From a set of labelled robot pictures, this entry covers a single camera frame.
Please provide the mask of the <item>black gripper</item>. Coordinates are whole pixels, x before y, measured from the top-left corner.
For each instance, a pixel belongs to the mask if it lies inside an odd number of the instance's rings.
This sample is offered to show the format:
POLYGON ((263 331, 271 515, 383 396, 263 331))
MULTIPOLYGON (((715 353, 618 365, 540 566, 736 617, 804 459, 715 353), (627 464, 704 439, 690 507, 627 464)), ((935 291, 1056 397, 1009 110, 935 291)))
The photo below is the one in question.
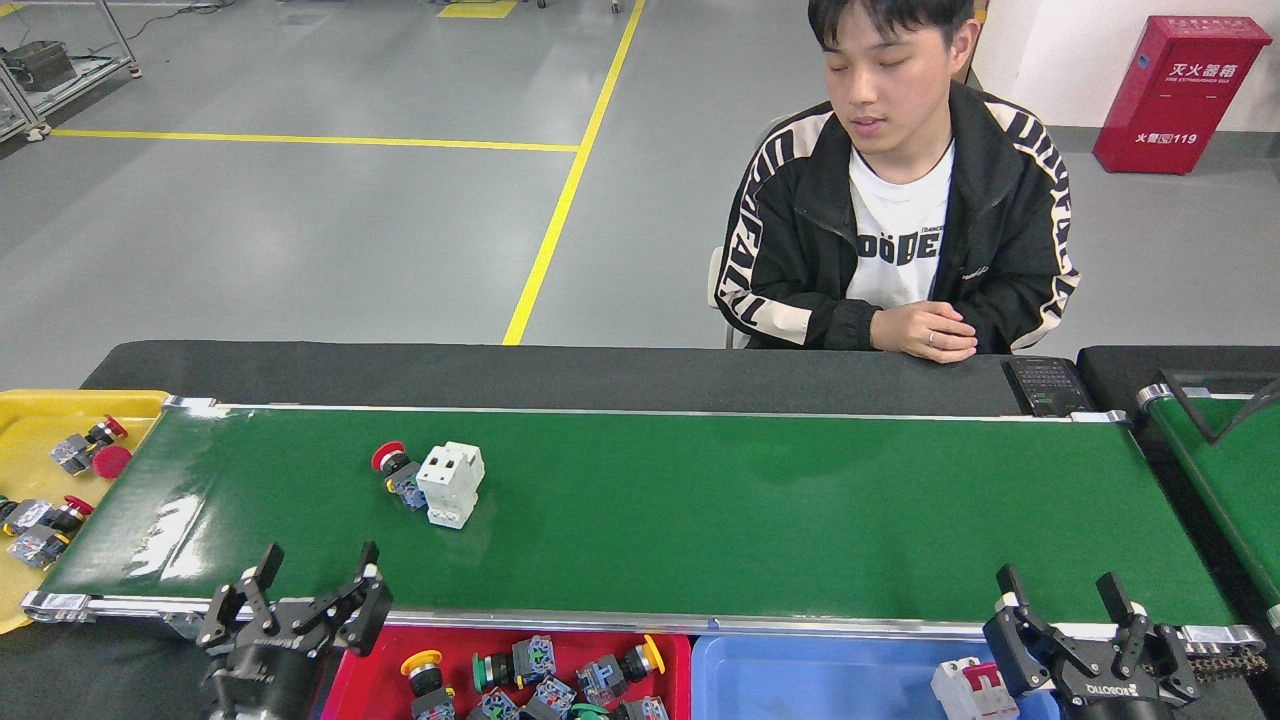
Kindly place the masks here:
POLYGON ((379 555, 374 541, 365 542, 353 577, 306 603, 291 624, 293 633, 279 632, 266 597, 284 559, 279 544, 270 543, 237 582, 220 585, 197 630, 197 646, 212 659, 205 676, 207 717, 311 719, 332 647, 367 656, 384 628, 393 594, 381 578, 379 555), (228 642, 246 603, 255 628, 228 642))
POLYGON ((1001 597, 983 634, 1010 696, 1023 697, 1051 682, 1062 719, 1172 719, 1170 705, 1201 697, 1179 630, 1153 624, 1115 574, 1096 582, 1117 626, 1110 666, 1079 664, 1076 641, 1030 610, 1014 565, 1002 566, 996 579, 1001 597))

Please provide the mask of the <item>person's right hand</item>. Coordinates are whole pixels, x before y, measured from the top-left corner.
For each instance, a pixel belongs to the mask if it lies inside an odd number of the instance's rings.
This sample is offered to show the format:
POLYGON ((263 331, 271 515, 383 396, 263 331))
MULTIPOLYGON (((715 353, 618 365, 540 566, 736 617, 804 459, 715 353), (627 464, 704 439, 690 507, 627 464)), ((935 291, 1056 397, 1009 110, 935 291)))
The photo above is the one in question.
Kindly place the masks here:
POLYGON ((906 354, 937 364, 964 361, 977 355, 978 350, 977 336, 925 334, 913 322, 913 304, 874 311, 870 319, 870 343, 879 351, 906 354))

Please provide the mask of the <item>person's left hand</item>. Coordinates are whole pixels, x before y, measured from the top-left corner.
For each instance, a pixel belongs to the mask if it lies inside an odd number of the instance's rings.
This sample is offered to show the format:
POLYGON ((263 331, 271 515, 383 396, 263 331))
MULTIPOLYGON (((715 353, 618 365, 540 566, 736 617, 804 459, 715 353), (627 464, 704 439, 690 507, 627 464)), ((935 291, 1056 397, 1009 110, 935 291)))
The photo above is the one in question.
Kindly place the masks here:
POLYGON ((965 322, 965 318, 951 304, 922 301, 913 304, 913 322, 919 325, 925 334, 948 334, 956 337, 975 337, 974 325, 965 322))

